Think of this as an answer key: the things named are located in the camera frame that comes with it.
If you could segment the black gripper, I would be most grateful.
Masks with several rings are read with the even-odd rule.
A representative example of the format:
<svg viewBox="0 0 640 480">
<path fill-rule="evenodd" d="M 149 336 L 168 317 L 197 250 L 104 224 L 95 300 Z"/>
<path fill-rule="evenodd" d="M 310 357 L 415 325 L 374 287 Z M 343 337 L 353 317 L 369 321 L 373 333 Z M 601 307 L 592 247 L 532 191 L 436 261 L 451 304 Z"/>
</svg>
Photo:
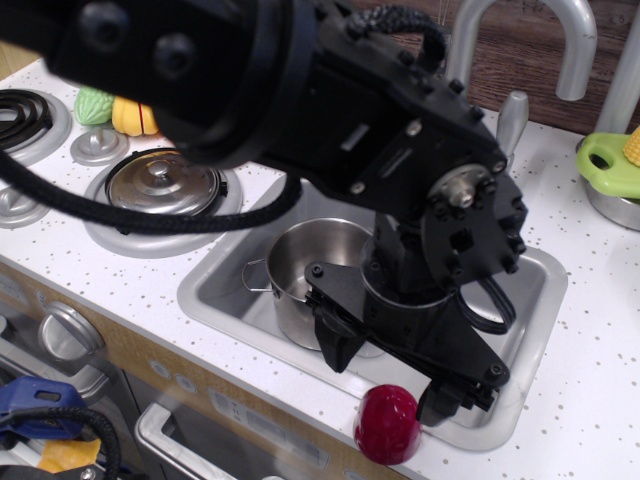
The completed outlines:
<svg viewBox="0 0 640 480">
<path fill-rule="evenodd" d="M 458 295 L 419 305 L 388 300 L 361 270 L 313 262 L 304 271 L 307 303 L 325 363 L 342 373 L 366 342 L 430 379 L 416 420 L 436 427 L 460 408 L 490 404 L 510 371 L 464 318 Z"/>
</svg>

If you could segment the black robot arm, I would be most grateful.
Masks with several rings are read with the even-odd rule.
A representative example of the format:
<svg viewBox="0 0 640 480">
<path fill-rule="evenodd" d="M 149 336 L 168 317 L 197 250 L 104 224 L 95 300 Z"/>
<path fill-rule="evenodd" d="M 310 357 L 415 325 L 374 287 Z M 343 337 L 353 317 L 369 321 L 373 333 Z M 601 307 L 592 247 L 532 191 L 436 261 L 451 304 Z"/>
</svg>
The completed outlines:
<svg viewBox="0 0 640 480">
<path fill-rule="evenodd" d="M 436 76 L 445 43 L 426 14 L 346 1 L 5 1 L 1 37 L 40 53 L 54 75 L 148 105 L 191 161 L 286 175 L 269 205 L 214 219 L 129 213 L 3 155 L 6 182 L 142 234 L 260 226 L 295 205 L 303 181 L 372 210 L 359 266 L 305 271 L 326 363 L 343 371 L 370 341 L 427 375 L 426 426 L 490 409 L 510 373 L 460 289 L 478 283 L 513 318 L 494 276 L 517 270 L 526 210 L 482 111 L 459 81 Z"/>
</svg>

